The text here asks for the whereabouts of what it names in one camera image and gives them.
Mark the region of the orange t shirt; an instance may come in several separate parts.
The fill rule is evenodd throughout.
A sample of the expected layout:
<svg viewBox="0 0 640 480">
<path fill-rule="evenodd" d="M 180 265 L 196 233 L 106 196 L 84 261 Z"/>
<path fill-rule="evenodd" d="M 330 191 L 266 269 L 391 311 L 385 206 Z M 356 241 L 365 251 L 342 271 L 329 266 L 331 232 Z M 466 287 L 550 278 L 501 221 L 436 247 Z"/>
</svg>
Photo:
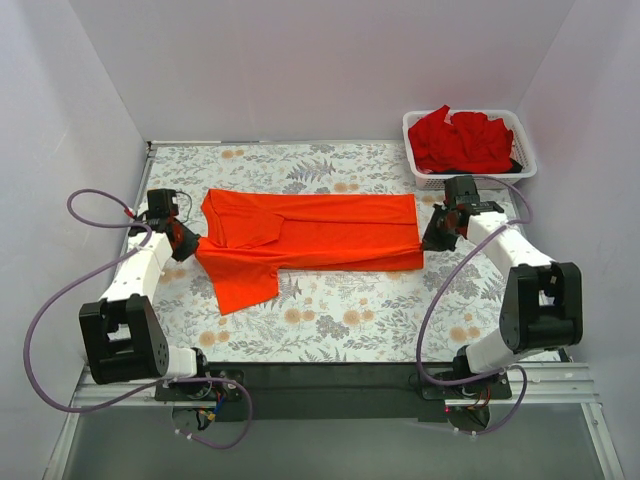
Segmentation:
<svg viewBox="0 0 640 480">
<path fill-rule="evenodd" d="M 227 315 L 278 296 L 281 270 L 424 266 L 411 194 L 259 194 L 211 189 L 196 258 Z"/>
</svg>

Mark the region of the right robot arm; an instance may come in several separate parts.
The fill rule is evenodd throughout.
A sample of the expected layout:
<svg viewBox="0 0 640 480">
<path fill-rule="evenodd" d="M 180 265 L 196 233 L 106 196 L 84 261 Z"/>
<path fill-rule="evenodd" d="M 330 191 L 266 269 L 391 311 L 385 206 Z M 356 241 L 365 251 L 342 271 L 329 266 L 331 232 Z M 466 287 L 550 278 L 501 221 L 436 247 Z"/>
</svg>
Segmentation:
<svg viewBox="0 0 640 480">
<path fill-rule="evenodd" d="M 455 249 L 459 239 L 473 244 L 462 259 L 484 253 L 506 280 L 498 326 L 459 351 L 451 375 L 430 375 L 418 361 L 419 378 L 442 387 L 483 382 L 542 351 L 578 344 L 583 336 L 582 274 L 572 262 L 559 262 L 534 247 L 521 233 L 529 218 L 509 218 L 494 201 L 481 199 L 477 177 L 458 175 L 444 183 L 424 232 L 424 251 Z"/>
</svg>

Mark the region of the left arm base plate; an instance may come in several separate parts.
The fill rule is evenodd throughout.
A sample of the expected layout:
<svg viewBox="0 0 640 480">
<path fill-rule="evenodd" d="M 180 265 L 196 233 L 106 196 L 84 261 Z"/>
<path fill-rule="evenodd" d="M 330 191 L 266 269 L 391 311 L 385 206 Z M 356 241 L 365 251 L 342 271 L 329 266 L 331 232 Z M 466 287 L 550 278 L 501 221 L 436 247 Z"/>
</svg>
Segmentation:
<svg viewBox="0 0 640 480">
<path fill-rule="evenodd" d="M 244 384 L 242 370 L 211 370 L 194 382 L 168 382 L 156 387 L 154 399 L 161 402 L 237 402 L 243 394 L 239 385 Z"/>
</svg>

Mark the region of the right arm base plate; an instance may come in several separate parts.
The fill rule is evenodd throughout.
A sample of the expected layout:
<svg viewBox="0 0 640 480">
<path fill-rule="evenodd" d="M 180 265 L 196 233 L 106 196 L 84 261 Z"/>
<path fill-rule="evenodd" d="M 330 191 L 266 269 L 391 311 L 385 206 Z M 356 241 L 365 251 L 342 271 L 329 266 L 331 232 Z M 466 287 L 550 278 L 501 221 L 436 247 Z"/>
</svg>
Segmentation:
<svg viewBox="0 0 640 480">
<path fill-rule="evenodd" d="M 508 400 L 512 397 L 512 389 L 505 374 L 494 375 L 472 383 L 461 385 L 439 385 L 428 382 L 418 375 L 413 364 L 403 364 L 407 374 L 409 389 L 424 400 Z"/>
</svg>

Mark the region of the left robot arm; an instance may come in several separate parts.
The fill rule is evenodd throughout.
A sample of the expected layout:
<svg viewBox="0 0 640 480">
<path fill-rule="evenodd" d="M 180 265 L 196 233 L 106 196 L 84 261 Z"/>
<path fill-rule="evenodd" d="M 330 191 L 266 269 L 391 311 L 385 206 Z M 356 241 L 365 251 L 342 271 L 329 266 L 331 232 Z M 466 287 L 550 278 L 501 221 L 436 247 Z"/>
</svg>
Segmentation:
<svg viewBox="0 0 640 480">
<path fill-rule="evenodd" d="M 205 357 L 197 348 L 169 344 L 153 309 L 166 264 L 193 256 L 199 236 L 179 220 L 178 192 L 147 192 L 146 209 L 134 214 L 127 253 L 101 298 L 84 304 L 79 323 L 94 381 L 197 378 Z"/>
</svg>

